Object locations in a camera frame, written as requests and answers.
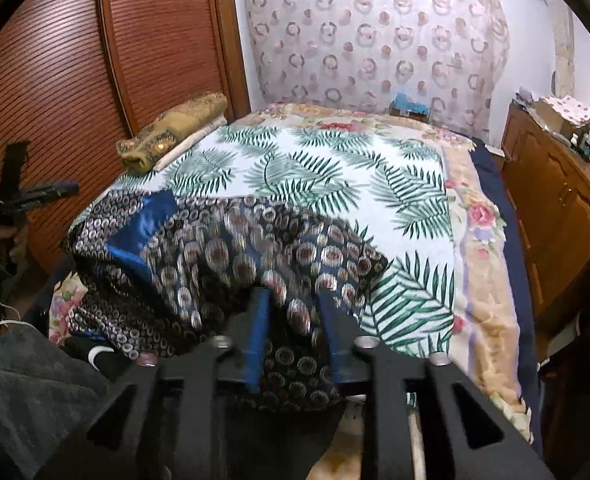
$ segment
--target yellow rolled blanket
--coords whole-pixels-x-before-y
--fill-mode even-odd
[[[213,121],[229,105],[226,96],[213,92],[162,112],[133,139],[118,140],[117,154],[127,170],[144,174],[180,142]]]

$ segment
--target pink patterned curtain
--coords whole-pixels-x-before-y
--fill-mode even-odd
[[[508,55],[499,0],[246,0],[268,102],[382,112],[397,91],[488,141]]]

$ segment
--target bed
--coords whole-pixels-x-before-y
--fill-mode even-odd
[[[540,450],[534,327],[515,212],[483,143],[387,115],[274,104],[109,190],[268,196],[346,219],[390,261],[359,316],[397,351],[444,351]]]

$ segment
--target wooden wardrobe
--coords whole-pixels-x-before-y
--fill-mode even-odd
[[[233,0],[24,0],[15,10],[0,30],[0,169],[6,144],[29,139],[22,186],[80,184],[78,197],[30,215],[45,270],[72,219],[122,171],[116,140],[208,91],[229,97],[230,120],[248,113],[236,34]]]

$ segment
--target white wall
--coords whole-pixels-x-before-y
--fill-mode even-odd
[[[498,138],[501,139],[508,106],[520,86],[538,96],[550,94],[551,78],[555,70],[555,43],[544,0],[500,1],[508,22],[510,51],[504,74],[492,93],[489,129],[491,138],[494,132],[499,132]],[[257,80],[245,0],[235,0],[235,5],[251,109],[259,110],[266,106],[266,102]]]
[[[575,95],[574,97],[590,106],[590,32],[577,16],[572,14],[575,42]]]

